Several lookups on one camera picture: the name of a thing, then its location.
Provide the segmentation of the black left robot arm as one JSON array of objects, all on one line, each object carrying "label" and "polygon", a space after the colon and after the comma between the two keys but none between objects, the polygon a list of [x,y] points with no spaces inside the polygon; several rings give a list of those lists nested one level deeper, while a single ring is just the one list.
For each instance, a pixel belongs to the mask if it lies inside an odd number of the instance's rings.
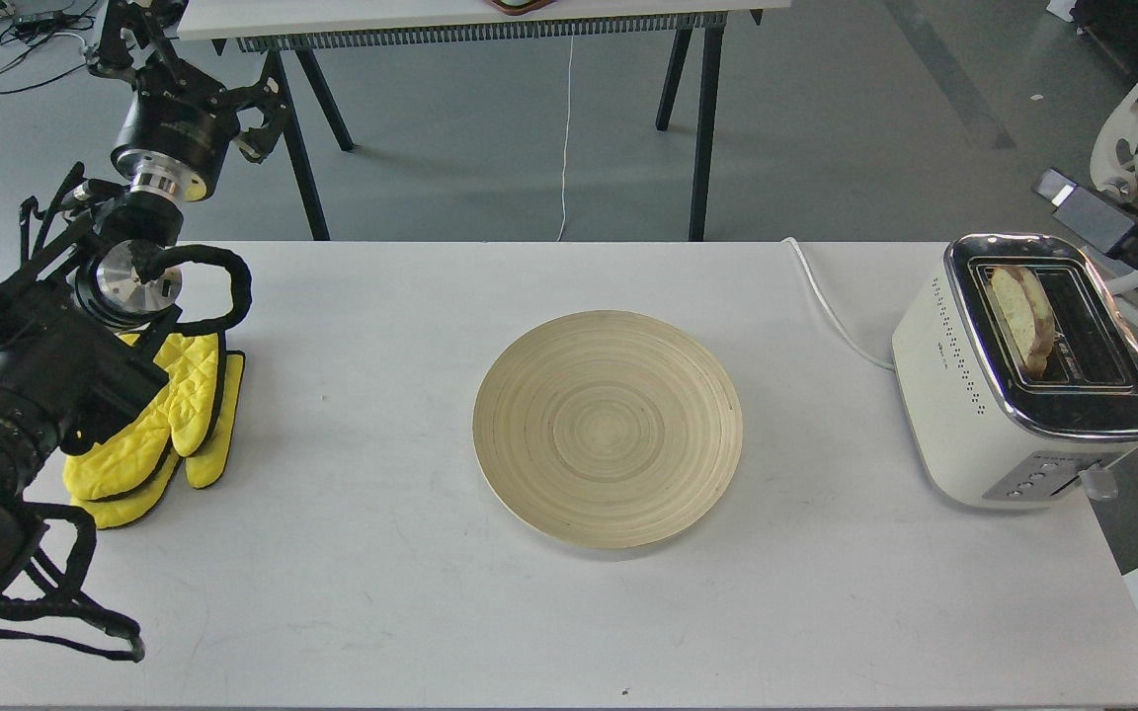
[{"label": "black left robot arm", "polygon": [[112,152],[121,180],[76,163],[49,206],[20,206],[22,261],[0,282],[0,639],[24,622],[76,618],[122,651],[40,635],[89,656],[139,662],[140,627],[83,592],[94,518],[24,494],[55,450],[107,443],[166,387],[155,364],[168,336],[207,336],[247,319],[247,263],[180,246],[184,202],[215,190],[226,148],[263,162],[292,118],[266,59],[257,84],[226,89],[158,55],[131,72],[134,98]]}]

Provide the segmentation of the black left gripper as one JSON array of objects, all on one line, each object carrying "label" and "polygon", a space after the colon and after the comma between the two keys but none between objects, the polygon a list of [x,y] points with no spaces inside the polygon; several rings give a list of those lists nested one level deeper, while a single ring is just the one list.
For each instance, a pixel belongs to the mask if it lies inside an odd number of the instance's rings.
[{"label": "black left gripper", "polygon": [[[239,114],[248,110],[261,114],[261,125],[238,134]],[[226,89],[193,66],[182,68],[181,78],[164,66],[143,66],[132,78],[132,100],[110,158],[127,179],[149,162],[181,165],[190,172],[181,181],[185,201],[203,201],[215,193],[231,140],[247,162],[261,165],[279,144],[277,127],[289,118],[275,78]]]}]

